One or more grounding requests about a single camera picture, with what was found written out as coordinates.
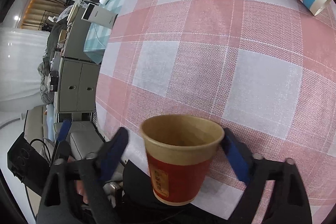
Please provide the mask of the person's left hand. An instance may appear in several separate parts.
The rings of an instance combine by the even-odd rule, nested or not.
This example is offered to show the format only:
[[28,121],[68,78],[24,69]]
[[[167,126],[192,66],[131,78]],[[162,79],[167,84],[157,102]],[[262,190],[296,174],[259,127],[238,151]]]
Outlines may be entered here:
[[88,204],[89,201],[88,201],[88,196],[87,196],[87,193],[85,191],[85,188],[84,188],[84,183],[82,182],[82,180],[76,180],[75,181],[75,186],[76,186],[76,190],[77,190],[77,193],[82,196],[83,198],[83,202],[85,204]]

